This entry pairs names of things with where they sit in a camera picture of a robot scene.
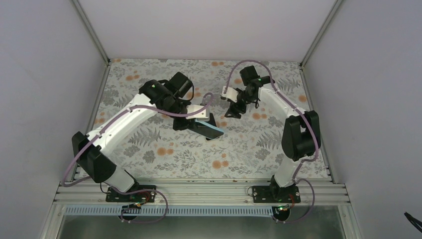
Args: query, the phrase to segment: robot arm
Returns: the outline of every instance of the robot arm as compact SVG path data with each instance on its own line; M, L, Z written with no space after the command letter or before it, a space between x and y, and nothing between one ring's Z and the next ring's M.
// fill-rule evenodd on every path
M108 157L119 142L141 123L156 115L157 111L166 111L173 115L174 130L189 129L209 139L220 137L223 131L216 127L213 115L208 109L188 117L178 116L203 108L181 99L191 87L193 87L192 82L180 72L170 81L146 82L139 89L139 94L103 125L87 135L77 132L72 137L75 155L94 137L98 137L77 163L96 183L105 182L121 192L130 192L139 189L138 183L132 175L116 166Z
M310 123L316 135L318 147L320 147L319 118L315 111L306 112L304 109L294 104L295 108L288 105L277 95L270 84L270 77L260 77L253 66L246 67L240 71L245 90L239 88L223 88L222 99L230 102L230 107L225 114L230 118L241 118L241 114L246 113L246 106L255 103L258 108L258 101L261 100L270 104L276 110L278 117L284 121L282 137L282 148L289 159L284 159L277 172L271 179L272 186L287 188L294 185L294 173L301 164L300 159L305 155L311 156L315 152L315 145L309 129L296 110L299 110Z

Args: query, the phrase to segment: black mounting bracket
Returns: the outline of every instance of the black mounting bracket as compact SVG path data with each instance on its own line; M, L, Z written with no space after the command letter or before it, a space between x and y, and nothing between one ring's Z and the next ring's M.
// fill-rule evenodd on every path
M157 187L155 185L137 185L136 187L132 187L130 190L134 192L134 191L138 191L142 189L156 190ZM155 193L152 193L152 194L151 192L147 192L147 193L149 194L149 200L146 203L153 203L155 200ZM109 187L105 201L108 203L138 203L138 202L145 201L146 196L147 195L144 193L123 195L116 192L113 188Z
M296 185L281 188L283 192L277 195L271 190L270 186L252 186L252 197L254 203L295 203L301 202L299 188Z

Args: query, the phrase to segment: white backdrop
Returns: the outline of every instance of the white backdrop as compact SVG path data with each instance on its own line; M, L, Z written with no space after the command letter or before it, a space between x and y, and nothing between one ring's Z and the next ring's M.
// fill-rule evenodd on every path
M366 239L421 238L422 1L346 0L305 74Z
M80 0L109 57L301 62L335 0Z
M70 1L1 3L0 238L38 238L104 70Z

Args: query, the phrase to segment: orange flower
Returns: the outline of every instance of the orange flower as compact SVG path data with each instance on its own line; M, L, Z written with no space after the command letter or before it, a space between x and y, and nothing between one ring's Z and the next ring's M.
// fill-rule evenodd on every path
M212 162L212 167L213 167L214 169L219 169L219 168L221 168L221 162L220 162L220 161L218 161L218 160L216 160L216 161Z
M253 113L252 118L254 118L255 120L259 120L261 118L261 115L258 113Z
M304 96L304 95L300 95L300 96L299 96L299 101L300 101L300 102L306 102L306 100L307 100L307 99L306 99L306 96Z
M166 154L166 148L163 148L163 147L158 148L157 154L160 156L163 156L164 154Z

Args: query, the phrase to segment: floral tablecloth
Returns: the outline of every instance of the floral tablecloth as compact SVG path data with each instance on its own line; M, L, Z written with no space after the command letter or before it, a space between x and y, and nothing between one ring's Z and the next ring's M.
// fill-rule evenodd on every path
M224 130L219 140L205 138L189 130L172 130L173 120L157 114L129 134L110 159L135 177L148 178L270 178L286 158L281 149L284 122L271 104L249 105L241 119L225 118L229 103L220 99L226 78L237 61L114 59L101 99L94 128L103 124L138 93L146 81L170 79L178 71L195 86L193 104L199 105L207 92L215 95L211 105L217 126ZM277 86L295 103L309 109L299 66L293 62L263 62ZM239 71L255 65L259 75L265 69L243 63L230 85L244 88ZM298 177L327 177L322 158L305 163Z

